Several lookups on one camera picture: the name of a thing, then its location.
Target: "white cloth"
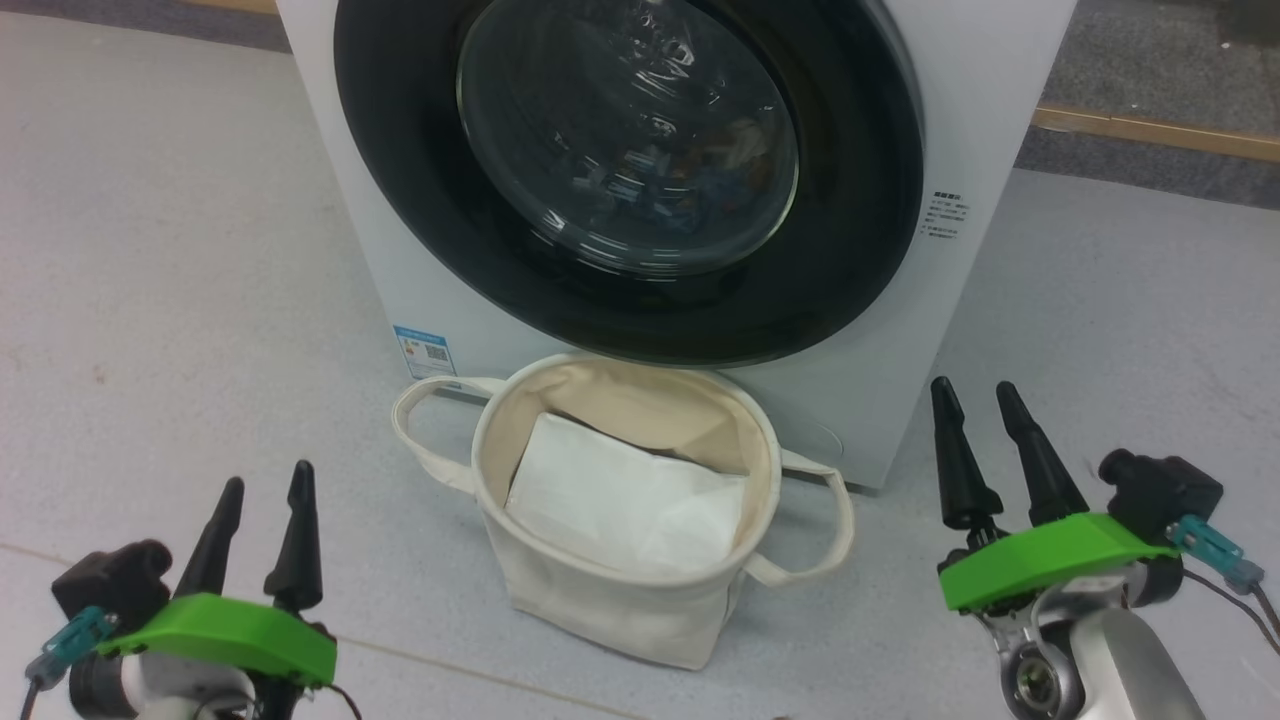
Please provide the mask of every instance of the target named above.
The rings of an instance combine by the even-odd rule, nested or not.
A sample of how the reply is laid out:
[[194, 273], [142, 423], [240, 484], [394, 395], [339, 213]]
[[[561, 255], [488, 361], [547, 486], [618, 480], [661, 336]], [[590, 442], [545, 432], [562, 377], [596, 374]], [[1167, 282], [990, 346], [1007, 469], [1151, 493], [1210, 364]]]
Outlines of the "white cloth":
[[745, 484], [742, 475], [650, 455], [543, 413], [506, 507], [525, 529], [579, 557], [669, 578], [728, 557]]

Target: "gray carpet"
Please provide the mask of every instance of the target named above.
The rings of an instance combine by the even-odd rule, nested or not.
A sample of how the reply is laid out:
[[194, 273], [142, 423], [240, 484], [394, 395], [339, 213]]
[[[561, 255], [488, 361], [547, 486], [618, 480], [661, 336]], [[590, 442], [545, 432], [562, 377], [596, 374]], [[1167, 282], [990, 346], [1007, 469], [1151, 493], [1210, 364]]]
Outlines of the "gray carpet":
[[[280, 19], [178, 0], [0, 10], [289, 51]], [[1043, 100], [1280, 136], [1280, 0], [1079, 0]], [[1018, 167], [1280, 210], [1280, 164], [1032, 128]]]

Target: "washing machine door glass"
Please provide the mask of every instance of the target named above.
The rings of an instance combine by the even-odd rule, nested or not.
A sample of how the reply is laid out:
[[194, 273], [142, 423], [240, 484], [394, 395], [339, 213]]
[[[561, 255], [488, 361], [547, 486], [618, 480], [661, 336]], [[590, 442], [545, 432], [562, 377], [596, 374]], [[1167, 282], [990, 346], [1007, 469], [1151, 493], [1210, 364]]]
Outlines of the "washing machine door glass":
[[731, 366], [847, 325], [914, 236], [920, 117], [876, 1], [338, 0], [334, 72], [378, 187], [472, 290]]
[[502, 1], [458, 61], [471, 150], [548, 241], [602, 270], [713, 270], [767, 242], [795, 196], [782, 94], [685, 0]]

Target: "beige fabric basket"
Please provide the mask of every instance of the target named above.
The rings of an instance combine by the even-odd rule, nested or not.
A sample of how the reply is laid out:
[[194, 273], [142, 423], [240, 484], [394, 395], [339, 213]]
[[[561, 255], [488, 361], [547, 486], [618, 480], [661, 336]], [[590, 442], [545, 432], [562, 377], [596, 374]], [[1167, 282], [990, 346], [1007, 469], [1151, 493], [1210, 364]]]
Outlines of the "beige fabric basket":
[[[470, 468], [408, 436], [413, 407], [454, 383], [492, 396], [476, 428]], [[541, 413], [746, 477], [733, 551], [698, 574], [655, 580], [628, 577], [530, 534], [503, 506]], [[431, 477], [476, 497], [517, 610], [653, 662], [703, 667], [748, 575], [768, 587], [822, 578], [837, 570], [852, 548], [854, 507], [840, 473], [780, 448], [760, 406], [719, 375], [581, 352], [556, 355], [508, 380], [452, 375], [421, 380], [396, 402], [393, 423]], [[778, 506], [783, 468], [820, 475], [835, 493], [836, 537], [822, 561], [803, 571], [783, 570], [756, 552]]]

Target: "washing machine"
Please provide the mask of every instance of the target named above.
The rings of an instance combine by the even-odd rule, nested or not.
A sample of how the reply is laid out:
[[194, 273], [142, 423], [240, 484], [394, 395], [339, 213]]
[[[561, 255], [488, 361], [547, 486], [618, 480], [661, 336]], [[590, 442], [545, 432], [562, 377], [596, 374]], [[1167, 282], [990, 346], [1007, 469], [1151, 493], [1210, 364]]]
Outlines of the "washing machine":
[[1074, 0], [279, 0], [415, 378], [722, 372], [878, 488]]

